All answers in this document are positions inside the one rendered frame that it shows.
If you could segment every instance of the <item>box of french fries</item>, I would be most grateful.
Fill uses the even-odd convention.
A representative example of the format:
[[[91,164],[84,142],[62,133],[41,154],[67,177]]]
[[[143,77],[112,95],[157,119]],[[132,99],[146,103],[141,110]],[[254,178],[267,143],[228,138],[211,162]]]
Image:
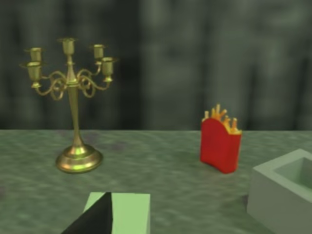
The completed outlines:
[[[211,115],[205,111],[201,122],[200,161],[223,173],[232,173],[238,167],[238,155],[242,131],[237,119],[230,119],[220,104],[212,108]]]

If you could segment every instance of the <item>gold candelabra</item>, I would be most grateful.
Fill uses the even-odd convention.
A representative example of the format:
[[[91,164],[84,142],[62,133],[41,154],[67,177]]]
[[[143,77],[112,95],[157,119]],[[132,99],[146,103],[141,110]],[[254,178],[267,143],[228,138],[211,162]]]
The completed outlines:
[[[113,81],[113,63],[116,59],[112,57],[104,57],[104,45],[95,44],[92,46],[94,51],[95,65],[97,71],[92,73],[87,69],[81,69],[75,74],[73,54],[75,52],[75,39],[64,38],[59,39],[63,45],[63,52],[67,56],[67,74],[61,71],[54,71],[49,76],[43,76],[41,69],[42,48],[33,47],[26,52],[30,53],[31,62],[22,65],[27,68],[29,78],[33,82],[32,88],[41,95],[50,94],[54,100],[61,100],[64,92],[67,90],[69,104],[72,113],[74,126],[74,140],[70,147],[67,147],[62,154],[56,159],[56,166],[67,173],[82,173],[96,168],[103,160],[102,154],[90,145],[87,145],[81,139],[78,122],[78,90],[87,98],[92,98],[95,95],[96,89],[106,90]],[[105,77],[103,82],[105,86],[99,86],[93,81],[93,77],[102,72]],[[47,90],[41,90],[40,81],[42,79],[50,80],[50,86]]]

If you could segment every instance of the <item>gray backdrop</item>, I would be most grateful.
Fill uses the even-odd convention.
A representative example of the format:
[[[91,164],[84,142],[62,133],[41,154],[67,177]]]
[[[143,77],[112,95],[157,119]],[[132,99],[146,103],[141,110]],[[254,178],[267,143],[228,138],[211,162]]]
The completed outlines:
[[[86,129],[199,129],[217,102],[249,130],[312,129],[311,1],[4,0],[0,8],[0,128],[69,129],[68,99],[30,88],[23,49],[42,46],[48,74],[65,69],[57,38],[109,45],[110,90],[81,97]]]

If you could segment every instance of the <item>curved scroll arm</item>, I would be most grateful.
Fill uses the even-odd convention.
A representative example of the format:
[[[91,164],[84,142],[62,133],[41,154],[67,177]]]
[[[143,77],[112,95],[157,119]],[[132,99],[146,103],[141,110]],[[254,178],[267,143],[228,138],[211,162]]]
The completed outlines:
[[[87,76],[97,76],[100,72],[101,72],[101,63],[96,63],[97,65],[97,71],[95,73],[92,73],[91,71],[89,71],[88,69],[81,69],[78,73],[77,73],[77,77],[81,77],[81,75],[86,74]]]
[[[41,96],[45,96],[48,93],[50,93],[53,100],[56,100],[56,101],[61,100],[63,98],[64,91],[67,88],[66,76],[60,71],[55,71],[51,73],[48,77],[42,77],[42,78],[50,80],[51,82],[50,87],[45,91],[41,91],[39,87],[36,87],[35,88],[36,92]]]
[[[107,90],[110,86],[110,83],[106,83],[105,87],[97,85],[90,77],[80,75],[79,79],[79,89],[82,90],[82,93],[87,98],[92,98],[95,95],[96,89],[104,91]]]

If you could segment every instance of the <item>green marble surface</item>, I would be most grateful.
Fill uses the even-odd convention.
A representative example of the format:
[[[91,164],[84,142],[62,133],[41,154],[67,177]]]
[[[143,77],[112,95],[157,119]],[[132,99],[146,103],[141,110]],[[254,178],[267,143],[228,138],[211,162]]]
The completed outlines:
[[[312,132],[244,132],[239,169],[199,162],[200,132],[84,131],[105,156],[96,170],[65,174],[55,158],[71,131],[0,131],[0,234],[59,234],[90,192],[151,194],[153,234],[270,234],[245,212],[252,167],[302,148]]]

